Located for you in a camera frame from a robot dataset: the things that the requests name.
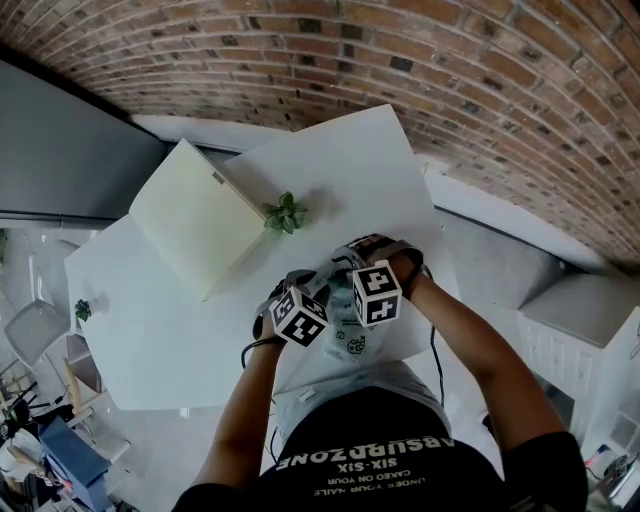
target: white cabinet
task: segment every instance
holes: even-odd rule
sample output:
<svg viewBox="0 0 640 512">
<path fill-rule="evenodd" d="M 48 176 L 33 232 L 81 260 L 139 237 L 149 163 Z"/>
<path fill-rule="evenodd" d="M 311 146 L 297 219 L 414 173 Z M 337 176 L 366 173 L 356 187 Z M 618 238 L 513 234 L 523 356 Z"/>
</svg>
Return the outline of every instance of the white cabinet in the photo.
<svg viewBox="0 0 640 512">
<path fill-rule="evenodd" d="M 583 446 L 608 436 L 630 384 L 638 305 L 637 283 L 579 274 L 520 308 L 520 356 L 575 401 L 569 430 Z"/>
</svg>

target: small potted plant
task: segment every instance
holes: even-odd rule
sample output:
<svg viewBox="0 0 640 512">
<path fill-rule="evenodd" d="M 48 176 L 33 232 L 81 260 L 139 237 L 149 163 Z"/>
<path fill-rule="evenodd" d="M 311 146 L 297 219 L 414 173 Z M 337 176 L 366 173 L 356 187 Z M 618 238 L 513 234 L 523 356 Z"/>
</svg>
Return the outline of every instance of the small potted plant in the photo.
<svg viewBox="0 0 640 512">
<path fill-rule="evenodd" d="M 91 306 L 86 300 L 76 302 L 76 317 L 86 322 L 91 317 Z"/>
<path fill-rule="evenodd" d="M 305 213 L 307 208 L 293 200 L 293 194 L 291 192 L 285 192 L 280 196 L 278 201 L 279 206 L 272 204 L 263 204 L 267 214 L 267 220 L 264 223 L 265 228 L 271 229 L 271 231 L 279 236 L 282 232 L 293 235 L 296 229 L 302 228 L 306 222 Z"/>
</svg>

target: forearm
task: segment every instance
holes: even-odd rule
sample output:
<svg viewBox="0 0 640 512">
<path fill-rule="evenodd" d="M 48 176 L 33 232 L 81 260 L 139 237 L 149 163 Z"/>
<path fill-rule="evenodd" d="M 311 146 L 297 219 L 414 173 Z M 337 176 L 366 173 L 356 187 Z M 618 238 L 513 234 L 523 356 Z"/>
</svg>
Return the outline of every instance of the forearm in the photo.
<svg viewBox="0 0 640 512">
<path fill-rule="evenodd" d="M 260 474 L 271 393 L 283 346 L 267 344 L 253 350 L 194 484 L 219 483 L 243 489 Z"/>
<path fill-rule="evenodd" d="M 503 452 L 565 430 L 531 371 L 484 319 L 423 275 L 409 296 L 478 382 Z"/>
</svg>

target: person's right arm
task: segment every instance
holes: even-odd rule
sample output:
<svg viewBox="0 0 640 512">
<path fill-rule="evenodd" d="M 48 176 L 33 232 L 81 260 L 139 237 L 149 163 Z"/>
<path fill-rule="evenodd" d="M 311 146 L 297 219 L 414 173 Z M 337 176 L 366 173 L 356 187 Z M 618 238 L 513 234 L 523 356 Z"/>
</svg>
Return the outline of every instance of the person's right arm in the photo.
<svg viewBox="0 0 640 512">
<path fill-rule="evenodd" d="M 411 283 L 408 298 L 478 382 L 503 453 L 566 431 L 531 371 L 485 320 L 423 274 Z"/>
</svg>

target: person's left arm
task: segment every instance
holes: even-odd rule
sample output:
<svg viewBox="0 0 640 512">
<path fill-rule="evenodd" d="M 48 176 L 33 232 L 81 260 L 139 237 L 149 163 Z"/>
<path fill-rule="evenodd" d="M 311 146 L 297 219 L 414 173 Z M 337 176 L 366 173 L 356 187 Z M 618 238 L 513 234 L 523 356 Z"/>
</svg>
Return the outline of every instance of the person's left arm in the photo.
<svg viewBox="0 0 640 512">
<path fill-rule="evenodd" d="M 268 315 L 264 324 L 260 339 L 275 338 Z M 277 340 L 253 349 L 193 485 L 222 484 L 243 490 L 260 475 L 269 404 L 283 348 L 284 341 Z"/>
</svg>

